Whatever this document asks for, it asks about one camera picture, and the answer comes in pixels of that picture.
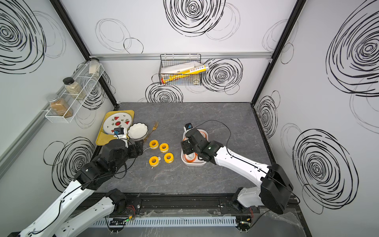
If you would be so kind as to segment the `orange tape roll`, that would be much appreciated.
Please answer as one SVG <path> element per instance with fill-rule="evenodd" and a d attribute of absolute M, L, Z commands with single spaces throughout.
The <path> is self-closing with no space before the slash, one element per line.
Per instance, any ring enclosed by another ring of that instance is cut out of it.
<path fill-rule="evenodd" d="M 200 134 L 207 140 L 207 135 L 203 131 L 200 132 Z"/>
<path fill-rule="evenodd" d="M 188 163 L 193 163 L 194 161 L 196 161 L 196 159 L 197 159 L 197 154 L 196 153 L 185 155 L 185 161 L 188 162 Z"/>

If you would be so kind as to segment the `yellow tape spool uncovered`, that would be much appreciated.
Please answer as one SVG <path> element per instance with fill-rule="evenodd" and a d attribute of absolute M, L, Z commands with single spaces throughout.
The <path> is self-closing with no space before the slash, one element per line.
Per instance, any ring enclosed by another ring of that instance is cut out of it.
<path fill-rule="evenodd" d="M 169 151 L 169 146 L 167 143 L 162 143 L 159 146 L 159 150 L 161 153 L 167 153 Z"/>

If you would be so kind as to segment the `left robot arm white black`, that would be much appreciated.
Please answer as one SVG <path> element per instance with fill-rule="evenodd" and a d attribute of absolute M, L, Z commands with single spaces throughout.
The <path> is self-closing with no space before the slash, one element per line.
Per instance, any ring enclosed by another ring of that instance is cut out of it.
<path fill-rule="evenodd" d="M 134 143 L 126 139 L 114 139 L 104 145 L 102 151 L 85 164 L 74 176 L 68 187 L 47 210 L 20 232 L 8 233 L 9 237 L 59 237 L 77 236 L 90 224 L 113 212 L 124 214 L 129 208 L 123 192 L 113 189 L 95 205 L 77 215 L 68 217 L 91 196 L 103 183 L 119 174 L 127 173 L 126 162 L 144 153 L 143 140 Z"/>

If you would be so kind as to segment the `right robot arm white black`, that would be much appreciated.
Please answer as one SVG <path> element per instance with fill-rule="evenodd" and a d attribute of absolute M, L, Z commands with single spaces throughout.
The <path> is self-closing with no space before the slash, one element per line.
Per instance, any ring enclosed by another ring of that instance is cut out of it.
<path fill-rule="evenodd" d="M 267 165 L 250 160 L 220 142 L 209 142 L 196 128 L 188 129 L 184 137 L 181 142 L 183 154 L 196 154 L 202 161 L 228 168 L 255 185 L 236 193 L 236 202 L 240 206 L 264 205 L 276 214 L 284 213 L 294 188 L 279 164 Z"/>

